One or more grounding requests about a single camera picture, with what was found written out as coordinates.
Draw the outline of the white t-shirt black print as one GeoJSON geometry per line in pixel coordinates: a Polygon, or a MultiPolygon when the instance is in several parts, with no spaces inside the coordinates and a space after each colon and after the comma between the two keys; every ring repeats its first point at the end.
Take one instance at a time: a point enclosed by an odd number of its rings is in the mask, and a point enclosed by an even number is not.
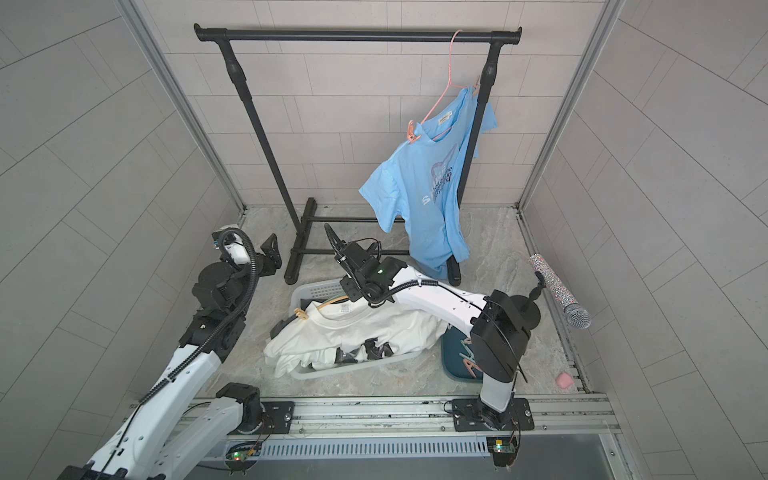
{"type": "Polygon", "coordinates": [[[298,366],[325,370],[338,364],[380,360],[432,348],[449,324],[422,310],[387,303],[372,308],[365,301],[328,306],[293,319],[264,349],[276,377],[298,366]]]}

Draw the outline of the light blue t-shirt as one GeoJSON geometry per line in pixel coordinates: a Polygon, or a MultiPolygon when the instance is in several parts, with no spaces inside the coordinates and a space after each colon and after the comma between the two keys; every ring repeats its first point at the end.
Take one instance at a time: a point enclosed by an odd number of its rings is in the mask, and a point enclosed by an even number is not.
{"type": "Polygon", "coordinates": [[[470,250],[460,228],[457,189],[478,97],[462,89],[439,114],[414,127],[359,189],[382,230],[405,220],[410,256],[426,275],[448,277],[447,261],[462,262],[470,250]]]}

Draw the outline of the pink clothespin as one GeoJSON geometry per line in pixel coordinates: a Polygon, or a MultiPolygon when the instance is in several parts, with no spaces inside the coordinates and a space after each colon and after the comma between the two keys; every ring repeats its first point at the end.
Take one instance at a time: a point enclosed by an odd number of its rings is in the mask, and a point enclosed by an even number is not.
{"type": "Polygon", "coordinates": [[[407,130],[406,130],[406,140],[410,144],[415,143],[421,138],[419,127],[420,127],[420,124],[418,122],[415,122],[413,120],[410,120],[408,122],[407,130]]]}

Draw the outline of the orange plastic hanger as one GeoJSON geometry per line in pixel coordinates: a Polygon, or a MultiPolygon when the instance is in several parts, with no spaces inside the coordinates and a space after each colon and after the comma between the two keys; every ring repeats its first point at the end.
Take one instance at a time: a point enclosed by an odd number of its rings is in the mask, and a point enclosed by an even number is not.
{"type": "Polygon", "coordinates": [[[347,295],[340,295],[334,298],[326,299],[326,300],[312,300],[308,305],[305,311],[309,313],[310,311],[318,310],[322,311],[324,308],[328,306],[334,306],[339,304],[348,303],[350,301],[349,297],[347,295]]]}

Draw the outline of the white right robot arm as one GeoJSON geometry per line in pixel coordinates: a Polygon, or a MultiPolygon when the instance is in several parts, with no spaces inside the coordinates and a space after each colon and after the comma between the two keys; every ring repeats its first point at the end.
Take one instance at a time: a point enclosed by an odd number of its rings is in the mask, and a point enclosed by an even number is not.
{"type": "Polygon", "coordinates": [[[477,400],[452,408],[457,420],[471,430],[533,429],[530,408],[516,403],[513,396],[515,381],[524,374],[520,360],[541,321],[536,300],[546,288],[542,274],[536,275],[538,283],[526,296],[500,290],[489,295],[466,292],[402,260],[384,257],[378,245],[363,248],[340,239],[330,224],[324,229],[334,259],[346,273],[340,285],[351,301],[363,299],[372,308],[387,302],[412,307],[447,322],[469,339],[482,386],[477,400]]]}

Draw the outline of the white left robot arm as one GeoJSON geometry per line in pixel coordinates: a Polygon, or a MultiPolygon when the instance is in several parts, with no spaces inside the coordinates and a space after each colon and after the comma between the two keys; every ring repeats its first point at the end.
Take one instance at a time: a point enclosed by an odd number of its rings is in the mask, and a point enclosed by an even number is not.
{"type": "Polygon", "coordinates": [[[239,340],[258,281],[282,265],[275,234],[259,248],[234,225],[212,237],[220,257],[193,286],[200,307],[167,367],[105,445],[84,465],[65,467],[60,478],[183,479],[229,433],[250,434],[264,426],[259,388],[229,383],[201,416],[181,433],[173,432],[239,340]]]}

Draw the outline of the white laundry basket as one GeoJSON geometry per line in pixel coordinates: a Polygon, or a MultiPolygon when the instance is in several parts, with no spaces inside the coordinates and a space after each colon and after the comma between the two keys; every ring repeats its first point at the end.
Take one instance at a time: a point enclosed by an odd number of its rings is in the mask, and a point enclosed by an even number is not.
{"type": "MultiPolygon", "coordinates": [[[[344,293],[339,279],[324,280],[314,283],[308,283],[298,286],[291,295],[290,308],[295,309],[302,305],[303,302],[315,301],[315,300],[328,300],[335,298],[344,293]]],[[[338,364],[332,368],[325,370],[314,370],[309,367],[298,366],[296,369],[290,372],[290,375],[297,380],[311,380],[322,377],[328,377],[331,375],[351,373],[359,370],[370,369],[373,367],[379,367],[389,364],[394,364],[406,360],[412,360],[417,358],[420,352],[411,352],[402,355],[396,355],[387,357],[380,360],[367,360],[362,363],[355,364],[338,364]]]]}

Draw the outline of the teal clothespin tray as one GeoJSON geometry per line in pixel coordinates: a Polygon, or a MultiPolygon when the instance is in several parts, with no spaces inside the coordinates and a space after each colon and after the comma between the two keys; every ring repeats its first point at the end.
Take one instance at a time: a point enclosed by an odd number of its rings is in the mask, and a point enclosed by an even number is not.
{"type": "Polygon", "coordinates": [[[476,364],[471,339],[455,327],[449,327],[441,337],[441,361],[450,378],[459,382],[482,382],[483,372],[476,364]]]}

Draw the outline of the glitter microphone on stand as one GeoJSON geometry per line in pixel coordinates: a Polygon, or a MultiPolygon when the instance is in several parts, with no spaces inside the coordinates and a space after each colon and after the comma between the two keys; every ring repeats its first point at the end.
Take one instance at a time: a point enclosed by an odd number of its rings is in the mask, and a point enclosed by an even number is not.
{"type": "Polygon", "coordinates": [[[565,322],[573,329],[588,329],[591,326],[589,312],[577,301],[544,257],[534,254],[529,257],[529,262],[538,278],[542,279],[544,286],[550,290],[564,315],[565,322]]]}

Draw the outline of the pink object on floor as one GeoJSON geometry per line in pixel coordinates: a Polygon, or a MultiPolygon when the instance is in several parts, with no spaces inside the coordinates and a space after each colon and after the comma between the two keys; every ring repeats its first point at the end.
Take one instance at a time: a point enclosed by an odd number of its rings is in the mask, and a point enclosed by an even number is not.
{"type": "Polygon", "coordinates": [[[575,380],[568,372],[561,372],[555,379],[556,385],[562,390],[568,390],[575,386],[575,380]]]}

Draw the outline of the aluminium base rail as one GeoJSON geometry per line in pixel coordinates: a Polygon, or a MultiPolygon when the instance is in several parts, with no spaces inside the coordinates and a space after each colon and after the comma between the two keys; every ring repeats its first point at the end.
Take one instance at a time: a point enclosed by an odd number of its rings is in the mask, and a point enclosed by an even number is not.
{"type": "Polygon", "coordinates": [[[230,429],[231,401],[183,407],[169,439],[150,459],[150,473],[182,476],[201,463],[246,471],[258,461],[490,457],[505,466],[536,435],[595,435],[614,451],[619,422],[603,395],[517,397],[498,430],[480,418],[473,397],[268,398],[253,433],[230,429]]]}

